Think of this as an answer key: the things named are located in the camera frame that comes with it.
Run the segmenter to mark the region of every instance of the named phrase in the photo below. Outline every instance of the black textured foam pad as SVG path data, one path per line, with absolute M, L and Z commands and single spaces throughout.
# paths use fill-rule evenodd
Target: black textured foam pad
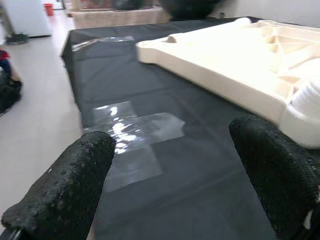
M 290 239 L 317 206 L 319 156 L 257 116 L 236 119 L 229 130 L 277 237 Z
M 83 135 L 3 214 L 2 224 L 37 240 L 85 240 L 114 152 L 106 133 Z

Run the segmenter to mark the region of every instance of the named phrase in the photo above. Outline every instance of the white floor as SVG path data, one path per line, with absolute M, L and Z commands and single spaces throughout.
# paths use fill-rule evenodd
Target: white floor
M 52 37 L 4 46 L 24 82 L 22 99 L 0 117 L 0 215 L 81 134 L 80 114 L 60 58 L 72 18 L 50 17 Z

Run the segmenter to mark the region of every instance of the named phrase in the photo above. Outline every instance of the white plastic object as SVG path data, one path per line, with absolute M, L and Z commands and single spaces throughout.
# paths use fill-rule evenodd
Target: white plastic object
M 248 18 L 137 43 L 157 64 L 320 147 L 320 29 Z

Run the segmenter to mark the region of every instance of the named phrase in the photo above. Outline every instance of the black bowl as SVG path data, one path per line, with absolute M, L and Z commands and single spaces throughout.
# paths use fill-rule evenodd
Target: black bowl
M 159 0 L 175 19 L 204 19 L 220 0 Z

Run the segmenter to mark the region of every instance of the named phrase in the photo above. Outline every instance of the clear plastic sheet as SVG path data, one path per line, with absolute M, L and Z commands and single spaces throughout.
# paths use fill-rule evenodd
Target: clear plastic sheet
M 85 48 L 87 46 L 90 46 L 92 44 L 98 43 L 98 42 L 104 42 L 104 43 L 118 43 L 118 42 L 128 42 L 128 41 L 134 41 L 133 36 L 111 36 L 111 37 L 102 37 L 102 38 L 95 38 L 88 41 L 83 41 L 77 44 L 72 45 L 71 49 L 73 52 L 79 51 L 82 48 Z
M 167 112 L 137 117 L 129 101 L 95 108 L 93 118 L 95 126 L 84 131 L 103 131 L 117 142 L 106 192 L 162 174 L 151 144 L 184 136 L 179 118 Z

